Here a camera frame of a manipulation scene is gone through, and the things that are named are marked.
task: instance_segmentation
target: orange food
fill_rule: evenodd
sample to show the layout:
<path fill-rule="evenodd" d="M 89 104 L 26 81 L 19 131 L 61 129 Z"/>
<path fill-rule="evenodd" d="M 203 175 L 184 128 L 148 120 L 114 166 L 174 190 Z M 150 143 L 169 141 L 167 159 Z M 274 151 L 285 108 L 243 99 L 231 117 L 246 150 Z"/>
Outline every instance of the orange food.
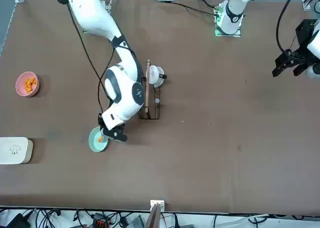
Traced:
<path fill-rule="evenodd" d="M 26 79 L 24 82 L 24 88 L 28 93 L 31 93 L 33 91 L 33 85 L 36 87 L 37 81 L 36 78 L 33 77 L 32 79 Z"/>

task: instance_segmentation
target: white container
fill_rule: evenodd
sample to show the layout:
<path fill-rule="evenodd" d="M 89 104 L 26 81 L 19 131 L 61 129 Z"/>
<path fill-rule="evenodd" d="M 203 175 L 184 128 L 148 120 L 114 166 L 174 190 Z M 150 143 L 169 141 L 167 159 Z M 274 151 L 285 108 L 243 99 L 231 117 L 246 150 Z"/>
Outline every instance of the white container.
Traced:
<path fill-rule="evenodd" d="M 25 164 L 31 159 L 34 144 L 24 137 L 0 137 L 0 164 Z"/>

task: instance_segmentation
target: brown table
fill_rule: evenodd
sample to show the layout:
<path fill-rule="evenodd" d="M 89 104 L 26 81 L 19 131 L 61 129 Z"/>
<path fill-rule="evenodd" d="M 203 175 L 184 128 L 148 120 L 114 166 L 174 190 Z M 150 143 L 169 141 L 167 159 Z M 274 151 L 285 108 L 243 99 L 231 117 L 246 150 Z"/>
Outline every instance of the brown table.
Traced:
<path fill-rule="evenodd" d="M 319 215 L 320 82 L 289 70 L 272 77 L 283 6 L 250 2 L 242 38 L 216 38 L 210 16 L 152 0 L 115 2 L 113 16 L 143 67 L 150 59 L 168 81 L 159 121 L 133 118 L 127 143 L 94 153 L 98 82 L 67 8 L 25 0 L 0 57 L 0 135 L 31 138 L 34 151 L 29 164 L 0 166 L 0 203 L 148 210 L 150 199 L 163 199 L 174 211 Z M 306 17 L 301 4 L 289 6 L 285 48 Z M 83 38 L 102 72 L 109 42 Z M 33 98 L 16 94 L 24 71 L 40 77 Z"/>

